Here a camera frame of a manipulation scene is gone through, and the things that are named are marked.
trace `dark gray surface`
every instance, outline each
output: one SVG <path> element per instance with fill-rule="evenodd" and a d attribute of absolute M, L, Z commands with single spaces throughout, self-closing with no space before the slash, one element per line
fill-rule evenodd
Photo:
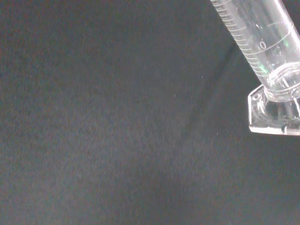
<path fill-rule="evenodd" d="M 300 221 L 300 140 L 250 133 L 259 83 L 208 0 L 13 2 L 1 225 Z"/>

